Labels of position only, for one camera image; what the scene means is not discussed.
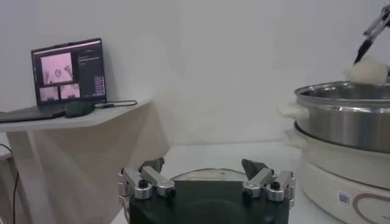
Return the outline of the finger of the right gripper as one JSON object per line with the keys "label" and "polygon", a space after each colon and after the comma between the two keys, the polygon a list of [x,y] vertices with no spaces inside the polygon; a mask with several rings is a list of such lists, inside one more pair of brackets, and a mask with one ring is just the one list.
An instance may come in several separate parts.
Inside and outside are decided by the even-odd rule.
{"label": "finger of the right gripper", "polygon": [[358,63],[365,56],[365,54],[371,48],[377,37],[387,27],[389,27],[389,4],[385,5],[382,8],[380,15],[363,32],[365,40],[359,47],[357,51],[357,56],[355,57],[353,64]]}

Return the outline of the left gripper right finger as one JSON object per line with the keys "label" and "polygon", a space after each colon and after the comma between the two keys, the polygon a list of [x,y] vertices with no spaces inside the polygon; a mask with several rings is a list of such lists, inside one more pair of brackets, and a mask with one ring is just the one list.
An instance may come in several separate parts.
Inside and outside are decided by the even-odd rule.
{"label": "left gripper right finger", "polygon": [[247,180],[243,182],[243,199],[250,203],[264,195],[268,201],[287,201],[291,209],[295,203],[296,178],[291,171],[283,170],[276,174],[264,163],[242,159],[241,165]]}

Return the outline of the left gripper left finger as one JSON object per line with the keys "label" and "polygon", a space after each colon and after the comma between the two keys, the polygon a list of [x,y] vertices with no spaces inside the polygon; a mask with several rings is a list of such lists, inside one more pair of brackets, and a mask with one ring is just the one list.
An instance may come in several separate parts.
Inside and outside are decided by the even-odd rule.
{"label": "left gripper left finger", "polygon": [[172,200],[176,196],[175,182],[160,174],[164,158],[145,161],[138,169],[122,168],[118,172],[118,200],[125,219],[130,219],[130,202],[133,199],[148,200],[153,190],[158,196]]}

